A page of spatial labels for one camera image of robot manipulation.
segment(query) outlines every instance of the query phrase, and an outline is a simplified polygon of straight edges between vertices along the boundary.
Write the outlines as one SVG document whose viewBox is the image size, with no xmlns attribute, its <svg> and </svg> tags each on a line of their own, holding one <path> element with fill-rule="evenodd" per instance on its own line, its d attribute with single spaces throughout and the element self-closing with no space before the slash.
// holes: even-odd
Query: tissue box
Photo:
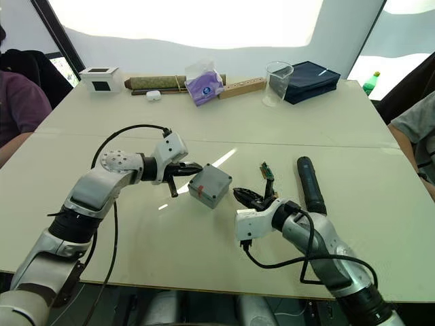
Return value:
<svg viewBox="0 0 435 326">
<path fill-rule="evenodd" d="M 202 105 L 224 91 L 224 82 L 211 59 L 202 59 L 187 67 L 184 84 L 196 106 Z"/>
<path fill-rule="evenodd" d="M 296 104 L 308 98 L 335 90 L 340 74 L 319 66 L 310 61 L 298 63 L 293 66 L 294 71 L 290 77 L 284 99 Z"/>
</svg>

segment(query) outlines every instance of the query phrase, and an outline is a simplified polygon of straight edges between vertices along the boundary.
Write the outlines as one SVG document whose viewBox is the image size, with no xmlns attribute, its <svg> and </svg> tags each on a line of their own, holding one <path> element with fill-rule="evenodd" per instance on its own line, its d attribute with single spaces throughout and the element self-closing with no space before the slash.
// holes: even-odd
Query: maroon shirt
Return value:
<svg viewBox="0 0 435 326">
<path fill-rule="evenodd" d="M 52 108 L 41 88 L 25 76 L 0 71 L 0 147 L 33 132 Z"/>
</svg>

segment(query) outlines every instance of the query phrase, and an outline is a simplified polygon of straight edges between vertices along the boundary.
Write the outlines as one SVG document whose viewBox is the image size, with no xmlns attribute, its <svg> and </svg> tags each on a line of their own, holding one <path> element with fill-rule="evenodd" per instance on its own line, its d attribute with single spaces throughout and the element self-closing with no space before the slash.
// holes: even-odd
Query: white table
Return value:
<svg viewBox="0 0 435 326">
<path fill-rule="evenodd" d="M 18 267 L 51 224 L 46 215 L 58 211 L 104 138 L 34 134 L 0 170 L 0 270 Z M 435 207 L 398 149 L 186 143 L 187 159 L 201 164 L 235 149 L 220 166 L 233 176 L 231 187 L 261 192 L 264 180 L 258 167 L 266 160 L 279 195 L 299 202 L 295 164 L 298 157 L 309 156 L 330 218 L 342 239 L 375 268 L 384 298 L 434 301 Z M 119 138 L 108 148 L 151 153 L 155 144 L 152 139 Z M 189 179 L 177 179 L 178 188 Z M 120 239 L 110 283 L 330 297 L 324 287 L 299 283 L 300 265 L 262 270 L 246 258 L 234 239 L 234 212 L 241 205 L 231 193 L 211 210 L 189 194 L 170 198 L 167 185 L 144 182 L 125 188 L 118 203 Z M 159 210 L 164 204 L 168 207 Z M 104 279 L 113 235 L 110 212 L 99 228 L 97 250 L 82 275 L 85 281 Z M 300 255 L 279 232 L 255 240 L 251 252 L 265 263 Z"/>
<path fill-rule="evenodd" d="M 189 94 L 166 94 L 149 103 L 127 89 L 119 94 L 89 93 L 81 83 L 37 132 L 108 136 L 132 124 L 160 124 L 192 141 L 397 147 L 356 81 L 340 80 L 335 91 L 297 105 L 283 102 L 270 108 L 261 98 L 261 92 L 253 92 L 196 107 Z M 160 137 L 148 130 L 128 135 Z"/>
</svg>

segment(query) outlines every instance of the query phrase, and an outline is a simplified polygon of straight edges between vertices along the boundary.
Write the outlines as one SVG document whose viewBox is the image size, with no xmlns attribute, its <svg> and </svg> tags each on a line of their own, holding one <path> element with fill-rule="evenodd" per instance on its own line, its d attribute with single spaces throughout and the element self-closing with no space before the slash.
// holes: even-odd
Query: white wall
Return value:
<svg viewBox="0 0 435 326">
<path fill-rule="evenodd" d="M 1 0 L 0 24 L 6 31 L 1 51 L 7 49 L 58 52 L 30 0 Z"/>
<path fill-rule="evenodd" d="M 381 100 L 435 52 L 435 0 L 388 0 L 349 79 L 362 85 L 381 72 L 371 99 Z"/>
<path fill-rule="evenodd" d="M 264 75 L 266 63 L 273 60 L 290 63 L 311 60 L 347 77 L 382 2 L 324 0 L 311 42 L 297 48 L 211 50 L 155 39 L 99 37 L 67 27 L 65 30 L 87 67 L 119 66 L 128 72 L 182 74 L 184 68 L 193 62 L 212 57 L 219 72 L 249 77 Z"/>
</svg>

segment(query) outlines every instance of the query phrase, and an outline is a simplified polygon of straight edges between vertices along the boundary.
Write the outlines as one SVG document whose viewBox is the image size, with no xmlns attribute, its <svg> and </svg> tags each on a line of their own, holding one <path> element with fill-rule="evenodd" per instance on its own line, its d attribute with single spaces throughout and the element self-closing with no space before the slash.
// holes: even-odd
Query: clear plastic cup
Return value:
<svg viewBox="0 0 435 326">
<path fill-rule="evenodd" d="M 284 99 L 293 66 L 281 61 L 270 62 L 266 66 L 267 85 L 262 102 L 268 107 L 275 107 Z"/>
</svg>

